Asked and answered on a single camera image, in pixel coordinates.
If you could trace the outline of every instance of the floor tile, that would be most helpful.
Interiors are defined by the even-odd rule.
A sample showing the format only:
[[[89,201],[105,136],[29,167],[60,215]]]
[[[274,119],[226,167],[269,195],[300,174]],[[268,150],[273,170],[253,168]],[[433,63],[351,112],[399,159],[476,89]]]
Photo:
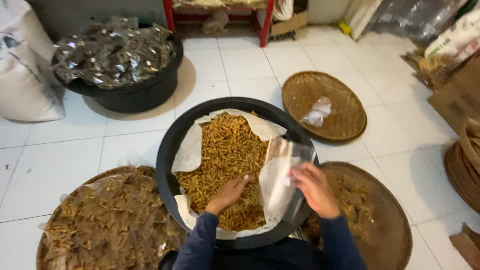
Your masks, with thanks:
[[[179,82],[225,80],[222,57],[217,49],[186,49],[178,70]]]
[[[335,44],[339,46],[355,46],[357,42],[349,35],[345,35],[340,29],[336,28],[335,31],[328,32],[329,36],[333,39]]]
[[[365,109],[368,124],[361,139],[373,157],[417,148],[413,138],[386,106]]]
[[[200,103],[217,98],[231,97],[227,81],[182,83],[173,94],[175,115],[179,118]]]
[[[167,130],[175,121],[173,96],[161,106],[140,113],[110,112],[106,136]]]
[[[320,163],[328,161],[352,161],[370,158],[370,153],[361,140],[345,145],[327,145],[313,140]]]
[[[22,147],[0,149],[0,205],[21,152]]]
[[[387,181],[387,179],[384,176],[384,173],[382,170],[378,167],[377,163],[373,158],[368,158],[365,160],[356,160],[350,162],[352,165],[359,167],[360,169],[368,172],[371,174],[373,177],[375,177],[378,181],[380,181],[397,199],[398,203],[402,206],[403,211],[405,212],[405,216],[407,217],[408,224],[411,226],[413,225],[412,218],[408,214],[407,210],[403,206],[402,202],[396,195],[395,191],[393,190],[392,186],[390,183]]]
[[[220,49],[251,49],[260,48],[258,37],[219,37]]]
[[[103,138],[26,146],[0,209],[0,221],[53,213],[62,194],[97,175]]]
[[[413,51],[411,47],[403,43],[372,45],[373,49],[380,53],[386,60],[390,62],[393,68],[397,69],[401,74],[412,74],[415,70],[405,62],[400,55]]]
[[[421,235],[425,238],[443,270],[471,269],[448,238],[462,231],[463,222],[467,223],[474,231],[480,232],[480,216],[473,211],[418,225]]]
[[[259,99],[283,110],[282,91],[275,77],[229,80],[228,83],[233,97]]]
[[[406,270],[442,270],[417,227],[411,227],[413,250]]]
[[[386,104],[425,100],[431,94],[431,91],[413,81],[407,82],[395,69],[362,72],[362,74]]]
[[[166,131],[106,137],[99,173],[126,165],[156,167],[156,156]]]
[[[273,76],[264,50],[257,49],[223,49],[223,64],[229,80],[261,78]]]
[[[421,151],[375,160],[415,224],[465,209],[447,179]]]
[[[356,72],[357,68],[338,46],[303,47],[320,72]]]
[[[334,40],[328,34],[329,31],[331,28],[328,26],[309,26],[297,30],[297,39],[302,46],[335,45]]]
[[[215,37],[187,38],[183,49],[218,49],[218,43]]]
[[[435,168],[437,168],[437,170],[445,177],[447,176],[447,173],[445,172],[444,156],[450,147],[451,144],[445,144],[429,146],[422,149],[422,152],[425,154],[425,156],[430,159]]]
[[[0,223],[0,269],[37,269],[36,251],[50,216]]]
[[[455,131],[426,101],[392,105],[389,108],[420,147],[457,139]]]
[[[265,48],[275,76],[291,76],[302,71],[316,71],[312,61],[300,48]]]
[[[0,148],[24,146],[32,124],[11,122],[0,117]]]
[[[352,89],[364,107],[384,105],[382,99],[372,89],[360,72],[332,72],[329,74]]]
[[[103,137],[107,118],[93,111],[83,96],[67,91],[63,98],[66,116],[62,120],[36,123],[27,145]]]
[[[369,45],[340,45],[340,48],[361,72],[393,68],[387,59]]]

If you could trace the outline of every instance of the black plastic basin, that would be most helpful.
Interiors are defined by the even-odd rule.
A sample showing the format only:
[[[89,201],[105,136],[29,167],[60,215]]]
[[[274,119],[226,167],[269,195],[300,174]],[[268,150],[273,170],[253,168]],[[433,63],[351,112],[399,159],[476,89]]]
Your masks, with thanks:
[[[155,77],[125,87],[101,89],[87,85],[82,79],[66,83],[54,72],[56,79],[67,89],[82,96],[92,97],[102,107],[116,112],[141,112],[151,110],[167,101],[177,88],[177,70],[183,60],[182,42],[172,34],[169,40],[177,51],[170,64]]]
[[[286,128],[288,131],[284,136],[286,139],[313,147],[309,136],[303,130],[302,126],[290,117],[290,115],[279,108],[260,100],[252,98],[220,98],[202,103],[184,113],[173,123],[165,134],[162,144],[160,145],[156,162],[156,181],[160,197],[164,201],[168,210],[178,223],[190,233],[191,230],[183,222],[178,211],[177,202],[174,198],[175,195],[180,195],[180,186],[177,178],[171,173],[173,161],[183,138],[195,120],[204,115],[208,115],[213,111],[228,108],[239,109],[246,112],[255,111],[259,117]],[[315,164],[319,166],[318,159],[315,159]],[[295,195],[298,194],[303,196],[300,190],[297,190]],[[311,209],[306,200],[302,201],[302,205],[300,206],[292,224],[281,221],[277,227],[269,232],[249,237],[241,237],[235,240],[217,240],[216,245],[228,249],[251,249],[280,241],[295,232],[310,213]]]

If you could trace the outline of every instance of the stacked bamboo trays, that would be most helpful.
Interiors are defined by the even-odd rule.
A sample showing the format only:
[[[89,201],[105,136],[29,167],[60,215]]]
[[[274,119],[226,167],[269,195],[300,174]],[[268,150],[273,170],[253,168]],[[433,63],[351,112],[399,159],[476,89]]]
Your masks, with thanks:
[[[332,113],[321,127],[301,121],[323,97],[332,102]],[[367,128],[367,114],[355,93],[337,78],[322,72],[300,72],[282,87],[283,107],[314,138],[346,143],[359,138]]]
[[[445,171],[460,197],[480,214],[480,122],[470,119],[458,138],[445,154]]]

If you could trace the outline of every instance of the white paper lining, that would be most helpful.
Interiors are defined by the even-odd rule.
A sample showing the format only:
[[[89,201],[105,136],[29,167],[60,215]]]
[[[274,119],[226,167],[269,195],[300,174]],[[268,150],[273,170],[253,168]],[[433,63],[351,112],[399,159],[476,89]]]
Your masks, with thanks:
[[[252,132],[259,136],[262,141],[269,141],[272,137],[285,135],[287,130],[275,123],[261,119],[251,113],[244,112],[237,109],[225,109],[218,110],[210,113],[210,115],[201,117],[195,121],[193,126],[188,130],[185,138],[183,139],[180,148],[175,156],[173,161],[172,173],[175,172],[192,172],[200,167],[202,162],[202,128],[200,124],[210,122],[213,118],[218,117],[222,113],[228,113],[235,116],[243,116],[250,126]],[[271,175],[272,172],[269,172],[270,166],[266,164],[260,172],[259,181],[260,185],[262,184],[262,179],[265,178],[265,175]],[[185,191],[181,188],[182,195],[175,196],[177,201],[179,214],[183,222],[193,230],[196,225],[198,214],[195,213],[191,208],[191,199],[188,195],[185,194]],[[265,216],[266,225],[255,230],[245,230],[241,232],[236,231],[224,231],[220,228],[216,230],[216,238],[221,240],[233,240],[237,237],[246,237],[256,234],[265,233],[275,228],[278,223],[280,223],[282,217],[274,217],[271,215]]]

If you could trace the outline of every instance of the white bag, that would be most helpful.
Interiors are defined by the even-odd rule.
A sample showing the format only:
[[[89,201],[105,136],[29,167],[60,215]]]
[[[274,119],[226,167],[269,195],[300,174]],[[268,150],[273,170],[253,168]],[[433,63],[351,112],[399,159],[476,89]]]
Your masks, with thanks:
[[[293,16],[293,0],[277,0],[273,9],[273,19],[288,21]]]
[[[23,0],[0,4],[0,117],[51,121],[65,110],[37,68],[47,71],[53,43],[30,5]]]
[[[452,27],[432,42],[425,51],[425,58],[437,54],[456,56],[479,37],[480,10],[474,10],[461,17]]]

